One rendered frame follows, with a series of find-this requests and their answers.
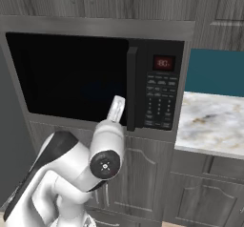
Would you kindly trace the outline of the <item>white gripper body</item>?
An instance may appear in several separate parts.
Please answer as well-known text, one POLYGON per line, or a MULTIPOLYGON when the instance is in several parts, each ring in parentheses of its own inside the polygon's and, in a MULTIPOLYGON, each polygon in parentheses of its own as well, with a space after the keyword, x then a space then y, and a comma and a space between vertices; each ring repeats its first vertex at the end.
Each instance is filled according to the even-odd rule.
POLYGON ((125 102, 126 102, 126 99, 124 97, 116 95, 113 98, 107 119, 112 122, 118 123, 124 112, 125 102))

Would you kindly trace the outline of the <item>black microwave door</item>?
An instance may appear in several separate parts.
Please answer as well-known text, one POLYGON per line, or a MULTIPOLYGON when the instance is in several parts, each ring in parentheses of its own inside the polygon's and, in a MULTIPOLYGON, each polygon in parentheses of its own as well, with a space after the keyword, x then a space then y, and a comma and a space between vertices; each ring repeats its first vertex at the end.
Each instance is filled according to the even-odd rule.
POLYGON ((99 122, 127 91, 129 41, 119 38, 8 32, 28 111, 99 122))

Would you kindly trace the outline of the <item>stainless steel microwave oven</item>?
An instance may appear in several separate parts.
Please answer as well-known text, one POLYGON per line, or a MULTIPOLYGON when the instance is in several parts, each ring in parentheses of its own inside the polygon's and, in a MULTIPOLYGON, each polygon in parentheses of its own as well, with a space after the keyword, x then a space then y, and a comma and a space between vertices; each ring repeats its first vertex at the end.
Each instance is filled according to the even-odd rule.
POLYGON ((137 47, 135 129, 133 132, 127 130, 127 92, 122 124, 130 136, 173 143, 193 30, 192 21, 0 15, 0 47, 28 121, 91 130, 95 121, 28 111, 6 34, 20 32, 128 40, 129 47, 137 47))

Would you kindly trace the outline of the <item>grey wood drawer front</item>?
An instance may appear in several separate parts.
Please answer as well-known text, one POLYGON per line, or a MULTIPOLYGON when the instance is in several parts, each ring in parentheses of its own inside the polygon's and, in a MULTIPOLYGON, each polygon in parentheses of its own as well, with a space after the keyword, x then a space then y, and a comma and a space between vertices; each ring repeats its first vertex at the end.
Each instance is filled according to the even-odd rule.
POLYGON ((215 156, 210 174, 244 180, 244 160, 215 156))
POLYGON ((161 222, 133 217, 98 208, 87 207, 87 212, 94 219, 97 227, 162 227, 161 222))
POLYGON ((175 150, 173 153, 172 172, 184 175, 208 174, 213 162, 213 155, 175 150))

